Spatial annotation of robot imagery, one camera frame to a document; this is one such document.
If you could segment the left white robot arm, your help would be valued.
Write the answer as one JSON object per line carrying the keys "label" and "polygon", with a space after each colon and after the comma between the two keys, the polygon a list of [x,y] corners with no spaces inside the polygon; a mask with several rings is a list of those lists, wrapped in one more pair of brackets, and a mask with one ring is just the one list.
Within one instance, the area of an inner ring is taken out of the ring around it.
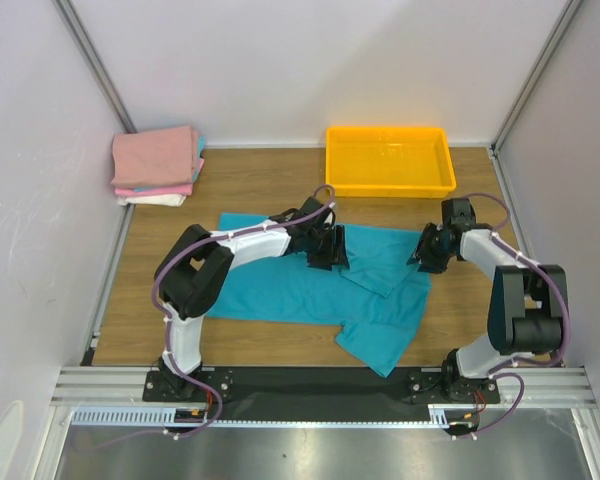
{"label": "left white robot arm", "polygon": [[156,270],[151,290],[166,324],[158,371],[169,393],[188,400],[199,391],[202,324],[229,273],[293,254],[305,255],[311,268],[349,267],[345,227],[336,222],[333,203],[311,196],[299,209],[241,229],[209,231],[194,224],[184,231]]}

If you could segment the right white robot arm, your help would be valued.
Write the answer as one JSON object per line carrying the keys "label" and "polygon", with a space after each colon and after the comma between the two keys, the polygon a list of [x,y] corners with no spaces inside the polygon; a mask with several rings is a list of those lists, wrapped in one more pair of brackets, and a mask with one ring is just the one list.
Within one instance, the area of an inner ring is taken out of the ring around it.
{"label": "right white robot arm", "polygon": [[474,264],[492,283],[486,332],[452,350],[437,376],[411,375],[413,402],[493,400],[501,370],[561,364],[571,322],[560,266],[540,264],[503,241],[497,228],[478,221],[469,197],[442,202],[440,223],[425,226],[408,262],[442,274],[452,259]]}

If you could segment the teal t shirt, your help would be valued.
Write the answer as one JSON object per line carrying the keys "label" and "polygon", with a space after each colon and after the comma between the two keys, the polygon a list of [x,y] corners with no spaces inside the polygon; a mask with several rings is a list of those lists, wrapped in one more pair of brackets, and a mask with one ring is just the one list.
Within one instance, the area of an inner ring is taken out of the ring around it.
{"label": "teal t shirt", "polygon": [[233,269],[209,316],[338,326],[336,343],[386,377],[416,337],[432,284],[408,260],[419,233],[348,224],[350,266],[311,268],[305,255]]}

